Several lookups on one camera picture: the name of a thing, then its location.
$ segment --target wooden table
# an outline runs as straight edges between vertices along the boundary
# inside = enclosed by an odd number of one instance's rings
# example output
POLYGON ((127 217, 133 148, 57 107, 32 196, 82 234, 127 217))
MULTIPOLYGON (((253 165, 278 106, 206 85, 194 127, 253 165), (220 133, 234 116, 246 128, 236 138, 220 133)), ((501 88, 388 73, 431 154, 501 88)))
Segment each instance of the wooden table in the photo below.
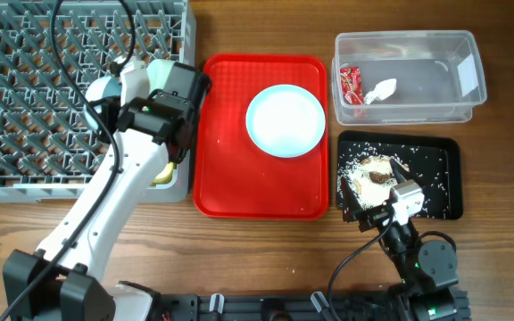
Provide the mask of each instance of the wooden table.
MULTIPOLYGON (((465 124, 362 128, 448 136, 462 150, 465 214, 457 221, 417 219, 419 231, 444 231, 458 243, 460 287, 476 320, 514 319, 514 1, 199 1, 197 61, 217 53, 312 54, 330 66, 338 33, 466 29, 476 37, 487 103, 465 124)), ((336 138, 346 129, 329 106, 332 177, 336 138)), ((225 294, 324 290, 361 235, 332 206, 315 222, 214 220, 180 203, 141 205, 112 252, 105 284, 130 280, 164 293, 225 294)), ((73 202, 0 204, 2 265, 13 249, 33 251, 73 202)), ((338 289, 380 289, 399 282, 375 246, 337 280, 338 289)))

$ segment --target metal grid rack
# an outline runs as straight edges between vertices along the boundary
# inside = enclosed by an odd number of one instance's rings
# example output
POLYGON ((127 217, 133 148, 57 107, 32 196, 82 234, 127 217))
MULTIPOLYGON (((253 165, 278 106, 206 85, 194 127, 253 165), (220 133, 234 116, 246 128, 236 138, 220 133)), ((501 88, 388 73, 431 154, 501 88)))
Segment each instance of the metal grid rack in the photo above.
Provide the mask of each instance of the metal grid rack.
MULTIPOLYGON (((88 129, 82 103, 64 81, 50 49, 54 1, 0 0, 0 202, 76 198, 108 146, 88 129)), ((134 52, 146 62, 194 63, 195 18, 187 0, 128 1, 137 27, 134 52)), ((128 17, 118 2, 65 2, 55 32, 62 60, 81 90, 127 54, 128 17)), ((187 194, 189 159, 145 202, 187 194)))

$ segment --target clear plastic bin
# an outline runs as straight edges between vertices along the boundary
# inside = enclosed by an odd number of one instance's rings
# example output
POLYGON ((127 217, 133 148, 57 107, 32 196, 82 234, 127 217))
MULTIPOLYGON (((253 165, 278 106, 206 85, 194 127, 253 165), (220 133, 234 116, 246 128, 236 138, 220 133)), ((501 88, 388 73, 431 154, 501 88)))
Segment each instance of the clear plastic bin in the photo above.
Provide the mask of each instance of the clear plastic bin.
POLYGON ((341 125, 465 122, 487 99, 483 66, 468 31, 384 31, 336 37, 332 62, 336 119, 341 125), (362 93, 396 78, 383 102, 351 105, 343 96, 340 68, 358 66, 362 93))

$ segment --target red tray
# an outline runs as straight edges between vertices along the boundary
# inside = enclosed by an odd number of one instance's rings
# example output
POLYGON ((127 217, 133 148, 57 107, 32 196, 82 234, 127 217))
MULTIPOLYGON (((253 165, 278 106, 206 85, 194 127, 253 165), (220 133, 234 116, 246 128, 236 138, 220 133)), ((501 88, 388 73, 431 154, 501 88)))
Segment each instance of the red tray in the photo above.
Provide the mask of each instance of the red tray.
POLYGON ((211 218, 316 219, 329 204, 328 133, 310 152, 283 159, 257 147, 245 126, 263 89, 291 84, 327 114, 327 70, 310 56, 218 54, 203 71, 213 81, 199 124, 194 204, 211 218))

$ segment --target white plate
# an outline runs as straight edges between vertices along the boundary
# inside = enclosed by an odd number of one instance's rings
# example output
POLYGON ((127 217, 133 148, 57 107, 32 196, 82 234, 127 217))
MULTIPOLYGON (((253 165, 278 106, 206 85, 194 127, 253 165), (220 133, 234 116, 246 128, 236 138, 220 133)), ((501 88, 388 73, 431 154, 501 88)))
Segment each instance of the white plate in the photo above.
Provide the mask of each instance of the white plate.
POLYGON ((313 149, 325 133, 325 112, 317 98, 293 85, 271 86, 253 98, 247 132, 264 152, 283 158, 313 149))

